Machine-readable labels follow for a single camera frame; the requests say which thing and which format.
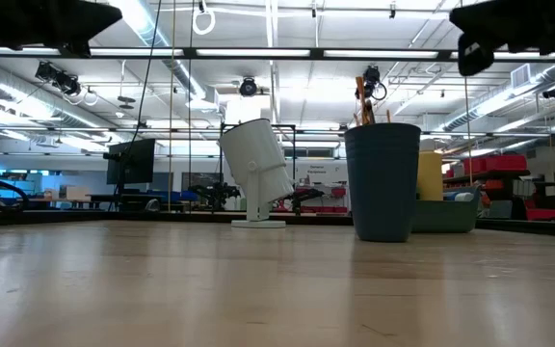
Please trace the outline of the large yellow paint bottle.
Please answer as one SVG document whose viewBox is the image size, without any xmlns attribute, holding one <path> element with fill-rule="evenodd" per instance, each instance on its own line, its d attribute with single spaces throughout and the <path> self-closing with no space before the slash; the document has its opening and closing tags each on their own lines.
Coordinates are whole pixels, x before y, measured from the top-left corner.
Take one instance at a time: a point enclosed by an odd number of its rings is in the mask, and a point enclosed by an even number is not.
<svg viewBox="0 0 555 347">
<path fill-rule="evenodd" d="M 422 200 L 443 200 L 442 161 L 439 153 L 421 151 L 418 158 L 417 188 Z"/>
</svg>

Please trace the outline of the black aluminium rig frame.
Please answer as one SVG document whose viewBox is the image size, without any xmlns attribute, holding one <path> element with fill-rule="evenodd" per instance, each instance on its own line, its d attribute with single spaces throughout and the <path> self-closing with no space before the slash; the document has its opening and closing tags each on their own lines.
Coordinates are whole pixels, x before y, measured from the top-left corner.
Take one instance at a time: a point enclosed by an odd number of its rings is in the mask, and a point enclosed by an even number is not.
<svg viewBox="0 0 555 347">
<path fill-rule="evenodd" d="M 262 60 L 262 61 L 398 61 L 398 62 L 433 62 L 456 63 L 458 52 L 446 49 L 359 49 L 359 48 L 195 48 L 195 47 L 91 47 L 90 57 L 80 57 L 68 52 L 59 52 L 55 48 L 28 46 L 21 50 L 0 47 L 0 58 L 47 58 L 47 59 L 132 59 L 132 60 Z M 536 62 L 539 52 L 525 51 L 509 53 L 500 51 L 501 63 Z M 539 59 L 541 63 L 555 63 L 555 53 Z M 0 226 L 32 225 L 46 223 L 71 223 L 100 220 L 115 221 L 149 221 L 149 222 L 185 222 L 185 223 L 229 223 L 234 221 L 234 212 L 217 215 L 149 213 L 149 212 L 48 212 L 36 210 L 29 212 L 0 213 Z M 352 226 L 352 217 L 295 217 L 294 215 L 277 216 L 279 222 L 305 226 Z M 521 232 L 555 236 L 555 222 L 526 222 L 508 219 L 473 220 L 474 228 Z"/>
</svg>

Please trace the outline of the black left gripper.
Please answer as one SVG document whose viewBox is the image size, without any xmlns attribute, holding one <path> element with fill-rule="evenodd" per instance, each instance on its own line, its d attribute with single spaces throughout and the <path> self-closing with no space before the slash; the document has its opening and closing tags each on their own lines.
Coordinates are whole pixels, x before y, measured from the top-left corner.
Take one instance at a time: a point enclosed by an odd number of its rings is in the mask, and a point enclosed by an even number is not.
<svg viewBox="0 0 555 347">
<path fill-rule="evenodd" d="M 73 17 L 81 6 L 92 19 L 82 24 L 89 41 L 122 19 L 118 7 L 82 0 L 0 0 L 0 41 L 9 47 L 43 43 L 66 45 L 76 39 Z"/>
</svg>

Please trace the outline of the dark blue plastic cup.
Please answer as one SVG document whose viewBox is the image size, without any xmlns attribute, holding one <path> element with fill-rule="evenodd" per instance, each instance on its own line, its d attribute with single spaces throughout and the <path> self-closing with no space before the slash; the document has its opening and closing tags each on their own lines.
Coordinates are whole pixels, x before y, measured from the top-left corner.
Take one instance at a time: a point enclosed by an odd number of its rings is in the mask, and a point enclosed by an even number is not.
<svg viewBox="0 0 555 347">
<path fill-rule="evenodd" d="M 375 123 L 344 134 L 352 218 L 358 238 L 403 243 L 416 202 L 421 130 L 407 123 Z"/>
</svg>

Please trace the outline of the grey-blue plastic caddy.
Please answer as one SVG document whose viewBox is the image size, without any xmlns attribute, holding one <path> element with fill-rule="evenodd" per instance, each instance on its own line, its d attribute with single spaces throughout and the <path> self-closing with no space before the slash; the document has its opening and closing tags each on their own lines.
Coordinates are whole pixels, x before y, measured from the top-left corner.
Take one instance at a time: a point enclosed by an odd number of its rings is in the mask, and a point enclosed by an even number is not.
<svg viewBox="0 0 555 347">
<path fill-rule="evenodd" d="M 481 190 L 462 187 L 445 192 L 470 192 L 472 201 L 418 200 L 412 233 L 469 233 L 475 228 Z"/>
</svg>

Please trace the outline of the thick brush wide orange bristles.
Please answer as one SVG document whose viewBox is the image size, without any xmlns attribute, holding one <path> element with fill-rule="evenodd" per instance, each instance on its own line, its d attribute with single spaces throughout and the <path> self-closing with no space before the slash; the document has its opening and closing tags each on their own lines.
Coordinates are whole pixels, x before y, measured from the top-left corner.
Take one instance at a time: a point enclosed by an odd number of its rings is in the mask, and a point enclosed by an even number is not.
<svg viewBox="0 0 555 347">
<path fill-rule="evenodd" d="M 358 76 L 356 78 L 357 83 L 357 91 L 359 95 L 359 103 L 360 103 L 360 116 L 358 125 L 366 125 L 368 123 L 367 115 L 366 115 L 366 101 L 365 101 L 365 90 L 364 90 L 364 81 L 362 76 Z"/>
</svg>

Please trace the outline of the black monitor on stand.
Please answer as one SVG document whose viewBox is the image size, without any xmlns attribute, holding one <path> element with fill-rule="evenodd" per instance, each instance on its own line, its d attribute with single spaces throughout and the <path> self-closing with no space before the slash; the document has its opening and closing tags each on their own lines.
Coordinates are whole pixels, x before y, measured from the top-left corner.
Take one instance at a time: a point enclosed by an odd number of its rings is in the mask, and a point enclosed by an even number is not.
<svg viewBox="0 0 555 347">
<path fill-rule="evenodd" d="M 115 186 L 116 207 L 123 204 L 126 184 L 153 182 L 155 146 L 154 139 L 145 139 L 110 146 L 103 154 L 108 162 L 107 183 Z"/>
</svg>

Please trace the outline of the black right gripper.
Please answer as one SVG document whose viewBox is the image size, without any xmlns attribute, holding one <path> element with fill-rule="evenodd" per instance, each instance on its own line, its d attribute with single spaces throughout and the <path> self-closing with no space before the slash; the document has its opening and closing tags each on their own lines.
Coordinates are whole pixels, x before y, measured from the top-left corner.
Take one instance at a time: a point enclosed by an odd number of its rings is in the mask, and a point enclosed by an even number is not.
<svg viewBox="0 0 555 347">
<path fill-rule="evenodd" d="M 486 19 L 498 5 L 499 45 L 509 51 L 555 51 L 555 0 L 488 0 L 455 8 L 450 21 L 475 39 L 498 39 Z"/>
</svg>

